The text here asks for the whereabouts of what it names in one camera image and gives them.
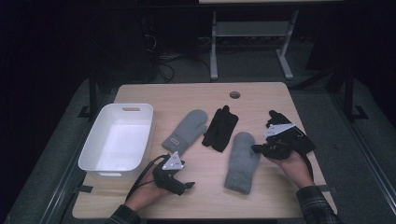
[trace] sleeve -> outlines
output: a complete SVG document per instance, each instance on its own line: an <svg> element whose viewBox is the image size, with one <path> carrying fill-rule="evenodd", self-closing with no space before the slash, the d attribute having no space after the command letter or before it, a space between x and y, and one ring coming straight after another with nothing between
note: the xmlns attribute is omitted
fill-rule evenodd
<svg viewBox="0 0 396 224"><path fill-rule="evenodd" d="M316 186L299 189L296 193L306 223L344 223L332 210Z"/></svg>
<svg viewBox="0 0 396 224"><path fill-rule="evenodd" d="M106 224L138 224L141 221L140 216L134 210L122 204L106 221Z"/></svg>

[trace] wooden table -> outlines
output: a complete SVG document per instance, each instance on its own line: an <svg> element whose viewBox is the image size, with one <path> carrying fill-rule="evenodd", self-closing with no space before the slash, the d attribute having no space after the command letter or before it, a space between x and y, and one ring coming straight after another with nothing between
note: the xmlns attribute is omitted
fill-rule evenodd
<svg viewBox="0 0 396 224"><path fill-rule="evenodd" d="M233 99L230 92L238 91ZM185 168L176 178L181 182L194 181L192 189L182 196L170 195L141 210L142 218L288 218L301 217L295 197L297 188L283 172L263 156L254 175L249 195L223 187L233 137L239 132L251 133L256 144L265 142L262 134L275 110L284 114L304 130L285 84L259 83L206 83L206 84L148 84L120 87L115 103L146 103L154 107L155 130L149 158L168 153L161 143L179 122L193 109L202 109L208 115L207 126L216 110L228 105L239 117L230 144L219 153L202 145L201 136L182 156ZM315 154L311 153L315 182L326 185ZM73 209L77 218L110 217L124 202L133 181L117 179L101 181L89 175L83 185L92 186L91 193L81 192ZM336 211L330 192L325 197Z"/></svg>

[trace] hand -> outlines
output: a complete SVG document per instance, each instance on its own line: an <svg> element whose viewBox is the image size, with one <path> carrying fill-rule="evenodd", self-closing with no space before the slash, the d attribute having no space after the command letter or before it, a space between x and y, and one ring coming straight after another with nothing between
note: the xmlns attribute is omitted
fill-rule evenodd
<svg viewBox="0 0 396 224"><path fill-rule="evenodd" d="M154 183L154 177L152 175L152 171L154 170L155 166L151 167L151 169L145 174L143 179L140 181L140 186L137 188L131 197L124 203L126 206L134 210L136 213L148 206L149 204L155 202L157 199L172 194L167 189L160 189Z"/></svg>
<svg viewBox="0 0 396 224"><path fill-rule="evenodd" d="M315 186L305 161L294 150L286 160L267 159L278 165L283 172L285 172L285 175L290 178L290 180L293 181L299 189L308 186Z"/></svg>

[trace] white plastic basket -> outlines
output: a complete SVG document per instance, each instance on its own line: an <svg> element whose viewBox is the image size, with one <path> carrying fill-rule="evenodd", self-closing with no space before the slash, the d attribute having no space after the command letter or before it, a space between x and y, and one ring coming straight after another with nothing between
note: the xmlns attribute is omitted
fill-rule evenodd
<svg viewBox="0 0 396 224"><path fill-rule="evenodd" d="M94 176L136 178L147 165L153 108L111 104L100 111L78 160Z"/></svg>

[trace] gray wool mitten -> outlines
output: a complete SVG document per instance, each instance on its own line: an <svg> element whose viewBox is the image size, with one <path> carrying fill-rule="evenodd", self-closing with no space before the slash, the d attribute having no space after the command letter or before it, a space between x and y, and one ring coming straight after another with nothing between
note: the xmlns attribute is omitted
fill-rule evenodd
<svg viewBox="0 0 396 224"><path fill-rule="evenodd" d="M260 153L255 153L251 146L254 138L250 133L238 133L233 138L228 173L224 188L249 194L254 172L259 165Z"/></svg>
<svg viewBox="0 0 396 224"><path fill-rule="evenodd" d="M203 110L192 110L163 141L163 147L181 156L199 136L206 132L207 114Z"/></svg>

